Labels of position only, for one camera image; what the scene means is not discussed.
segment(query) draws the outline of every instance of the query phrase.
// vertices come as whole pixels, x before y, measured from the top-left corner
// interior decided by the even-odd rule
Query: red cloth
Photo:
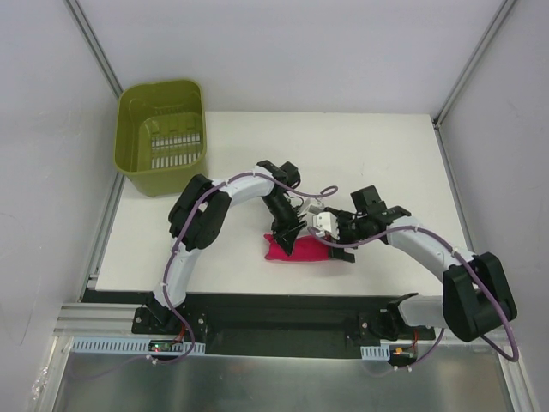
[[[292,256],[288,256],[275,242],[272,234],[263,236],[268,241],[267,260],[283,260],[285,262],[320,262],[329,260],[329,247],[323,245],[312,236],[304,236],[295,241]]]

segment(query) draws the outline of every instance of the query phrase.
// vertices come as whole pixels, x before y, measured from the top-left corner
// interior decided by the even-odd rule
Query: white wall
[[[0,409],[22,410],[114,176],[116,101],[60,0],[0,5]]]
[[[435,115],[501,0],[81,0],[123,87],[219,111]]]
[[[516,334],[549,404],[549,2],[521,1],[443,124],[478,251],[504,262]]]

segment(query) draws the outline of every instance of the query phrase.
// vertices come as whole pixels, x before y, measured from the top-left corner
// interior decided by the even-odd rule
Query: green basket
[[[118,101],[114,163],[147,196],[182,191],[207,174],[200,87],[190,80],[139,84]]]

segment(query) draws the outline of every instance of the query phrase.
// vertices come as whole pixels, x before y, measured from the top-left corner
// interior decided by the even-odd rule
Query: metal frame
[[[135,336],[131,335],[131,321],[136,305],[113,304],[67,304],[63,305],[57,322],[51,345],[51,354],[44,368],[47,368],[47,380],[42,385],[42,391],[33,410],[35,412],[50,411],[55,404],[57,393],[61,385],[63,371],[69,357],[69,349],[75,336],[109,336],[140,340],[143,337],[151,339],[165,338],[164,336]],[[504,334],[500,331],[491,334],[495,342],[504,342]],[[441,342],[444,346],[469,346],[482,350],[490,350],[481,340],[465,344],[451,332],[447,332]],[[502,373],[507,384],[511,402],[515,412],[539,412],[540,407],[525,373],[521,361],[510,363],[499,358]]]
[[[118,98],[123,92],[123,88],[112,69],[108,58],[105,55],[84,10],[78,0],[63,0],[68,7],[69,12],[75,19],[75,23],[86,40],[90,51],[103,72],[106,81],[109,83],[112,92]],[[439,114],[435,117],[433,127],[437,134],[437,141],[443,157],[443,163],[446,168],[450,188],[452,190],[455,206],[458,211],[463,232],[466,237],[468,247],[471,247],[471,238],[465,221],[462,202],[457,190],[455,175],[449,163],[446,149],[443,144],[443,136],[440,134],[440,126],[447,118],[461,91],[468,83],[474,69],[479,61],[486,54],[499,29],[508,19],[511,10],[517,0],[503,0],[498,11],[494,15],[488,28],[484,32],[479,44],[475,47],[472,56],[469,58],[457,81],[452,87],[448,98],[443,104]],[[111,193],[100,223],[99,231],[96,235],[92,256],[87,267],[86,281],[83,283],[81,296],[86,288],[94,287],[94,282],[99,273],[101,262],[105,253],[109,233],[116,215],[118,201],[120,199],[122,188],[124,187],[124,177],[117,173],[114,179]],[[47,383],[40,387],[39,398],[34,403],[35,411],[49,411],[53,408],[57,392],[61,384],[63,371],[69,357],[69,348],[73,342],[73,336],[118,336],[133,338],[131,334],[131,325],[134,318],[137,305],[116,305],[116,304],[83,304],[69,303],[63,305],[55,330],[51,340],[51,351],[44,365],[43,370],[47,370]],[[497,342],[503,342],[504,336],[501,333],[495,333]],[[150,336],[151,338],[162,338],[162,336]],[[444,345],[465,345],[456,339],[451,333],[448,333],[443,339]],[[468,345],[485,348],[483,342],[472,342]],[[503,375],[507,383],[511,401],[516,412],[536,412],[539,406],[536,404],[532,395],[531,386],[525,373],[524,365],[521,361],[517,364],[511,364],[500,358]]]
[[[463,68],[460,75],[457,77],[457,81],[454,83],[454,86],[449,92],[446,101],[443,103],[442,109],[440,109],[440,112],[435,117],[434,123],[436,129],[440,127],[440,125],[448,116],[448,113],[452,109],[455,101],[459,97],[465,85],[468,83],[468,80],[471,78],[474,69],[479,64],[479,61],[485,56],[499,30],[507,21],[511,10],[513,9],[517,1],[518,0],[504,0],[499,6],[498,11],[493,16],[492,21],[490,21],[488,28],[485,30],[484,34],[480,38],[479,44],[474,48],[473,54],[465,63],[465,67]]]

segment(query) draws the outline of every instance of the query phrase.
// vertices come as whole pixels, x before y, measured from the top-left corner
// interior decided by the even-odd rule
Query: white panel
[[[443,125],[475,246],[504,263],[515,329],[549,404],[549,2],[522,1]]]
[[[222,111],[440,110],[501,0],[82,0],[123,87]]]
[[[83,281],[116,101],[63,2],[0,8],[0,409],[18,411]]]
[[[464,246],[462,229],[427,115],[208,112],[210,176],[227,179],[269,159],[291,161],[302,191],[327,185],[326,199],[353,209],[349,193],[376,185],[389,206],[409,209],[432,230]],[[170,254],[168,213],[178,195],[150,198],[126,180],[106,249],[100,290],[152,290]],[[272,216],[260,199],[232,208],[219,238],[196,263],[188,290],[236,294],[440,294],[435,276],[381,241],[359,248],[357,263],[268,262]]]

